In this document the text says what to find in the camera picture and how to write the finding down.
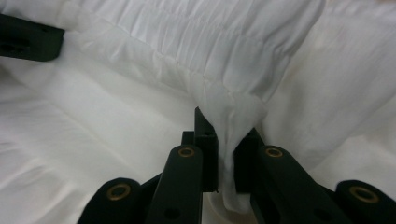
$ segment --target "black bracket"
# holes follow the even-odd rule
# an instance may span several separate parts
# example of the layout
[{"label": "black bracket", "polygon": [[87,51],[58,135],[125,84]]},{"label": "black bracket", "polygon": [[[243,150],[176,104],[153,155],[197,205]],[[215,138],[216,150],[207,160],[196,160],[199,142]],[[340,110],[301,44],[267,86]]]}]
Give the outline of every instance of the black bracket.
[{"label": "black bracket", "polygon": [[0,56],[46,62],[58,57],[64,30],[0,14]]},{"label": "black bracket", "polygon": [[[238,193],[250,193],[259,224],[396,223],[396,202],[357,180],[336,191],[317,184],[281,147],[266,146],[252,130],[234,151]],[[105,183],[81,215],[79,224],[201,223],[202,193],[217,190],[218,140],[201,111],[195,132],[184,132],[163,173],[143,185],[118,178]]]}]

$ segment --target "white fabric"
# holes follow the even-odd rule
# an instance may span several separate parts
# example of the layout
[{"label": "white fabric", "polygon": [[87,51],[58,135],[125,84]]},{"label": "white fabric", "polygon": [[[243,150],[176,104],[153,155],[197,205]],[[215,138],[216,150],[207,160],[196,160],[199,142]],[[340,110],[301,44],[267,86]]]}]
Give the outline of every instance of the white fabric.
[{"label": "white fabric", "polygon": [[204,223],[254,222],[224,207],[249,209],[233,192],[231,152],[267,108],[266,142],[320,184],[356,178],[396,198],[394,2],[328,1],[271,98],[322,7],[0,1],[2,13],[66,29],[53,62],[0,59],[0,222],[75,223],[107,180],[148,180],[193,129],[196,105],[216,128],[224,170]]}]

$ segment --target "brass screw hole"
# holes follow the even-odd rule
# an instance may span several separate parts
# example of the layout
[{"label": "brass screw hole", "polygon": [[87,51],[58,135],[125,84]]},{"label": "brass screw hole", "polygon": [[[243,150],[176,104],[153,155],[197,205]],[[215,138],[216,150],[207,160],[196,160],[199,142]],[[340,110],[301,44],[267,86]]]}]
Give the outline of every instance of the brass screw hole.
[{"label": "brass screw hole", "polygon": [[131,193],[131,187],[127,184],[122,183],[111,187],[107,191],[107,198],[110,201],[118,201],[125,198],[130,193]]},{"label": "brass screw hole", "polygon": [[195,154],[194,149],[190,147],[183,147],[178,150],[178,155],[181,157],[191,157]]},{"label": "brass screw hole", "polygon": [[349,192],[364,203],[378,203],[378,196],[364,187],[353,186],[349,188]]},{"label": "brass screw hole", "polygon": [[265,149],[265,153],[270,157],[282,157],[283,152],[277,148],[270,147]]}]

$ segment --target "crumpled fabric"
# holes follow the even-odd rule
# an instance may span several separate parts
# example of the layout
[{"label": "crumpled fabric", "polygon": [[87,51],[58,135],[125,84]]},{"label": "crumpled fabric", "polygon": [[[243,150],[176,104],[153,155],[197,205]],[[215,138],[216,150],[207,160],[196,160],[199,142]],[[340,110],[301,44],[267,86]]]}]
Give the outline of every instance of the crumpled fabric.
[{"label": "crumpled fabric", "polygon": [[44,197],[53,206],[24,209],[36,213],[30,221],[7,203],[7,223],[60,223],[55,214],[72,213],[61,223],[75,223],[107,180],[150,179],[193,129],[197,105],[220,143],[221,194],[205,196],[204,223],[254,222],[238,215],[250,208],[234,192],[231,155],[266,113],[265,142],[289,150],[320,184],[334,189],[355,176],[394,197],[394,8],[374,0],[0,1],[4,14],[66,30],[53,62],[0,59],[10,80],[1,102],[14,105],[2,106],[1,142],[50,170],[19,185],[38,190],[26,190],[25,204],[43,186],[79,195]]}]

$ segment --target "black plastic part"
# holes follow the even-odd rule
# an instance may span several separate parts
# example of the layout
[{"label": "black plastic part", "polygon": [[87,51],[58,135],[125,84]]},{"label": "black plastic part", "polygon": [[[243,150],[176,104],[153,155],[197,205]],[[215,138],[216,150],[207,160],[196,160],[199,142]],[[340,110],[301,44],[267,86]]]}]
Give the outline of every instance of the black plastic part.
[{"label": "black plastic part", "polygon": [[253,161],[257,150],[264,146],[259,133],[255,129],[239,143],[233,152],[233,178],[238,193],[250,193],[255,179]]},{"label": "black plastic part", "polygon": [[[123,184],[130,187],[128,195],[116,201],[110,200],[108,192],[111,188]],[[120,188],[119,192],[115,189],[114,193],[122,194],[124,191]],[[142,223],[143,212],[138,202],[140,191],[140,185],[131,179],[117,178],[106,182],[88,202],[78,224]]]},{"label": "black plastic part", "polygon": [[[351,223],[288,151],[267,146],[256,155],[251,204],[259,223]],[[270,206],[275,216],[265,211]]]},{"label": "black plastic part", "polygon": [[59,56],[64,30],[0,14],[0,56],[46,62]]},{"label": "black plastic part", "polygon": [[181,137],[181,145],[193,145],[194,144],[194,132],[183,132]]},{"label": "black plastic part", "polygon": [[217,191],[219,141],[212,125],[206,120],[198,107],[195,109],[194,129],[193,144],[200,148],[204,155],[203,192]]},{"label": "black plastic part", "polygon": [[162,174],[154,176],[148,182],[144,183],[141,186],[142,190],[139,196],[139,205],[143,209],[143,217],[145,220],[149,212],[149,208],[151,207],[151,202],[154,197],[155,190],[160,183],[161,175]]},{"label": "black plastic part", "polygon": [[203,154],[198,147],[183,145],[172,149],[146,224],[201,223],[202,166]]},{"label": "black plastic part", "polygon": [[355,223],[396,223],[396,202],[364,182],[348,180],[339,183],[335,200]]}]

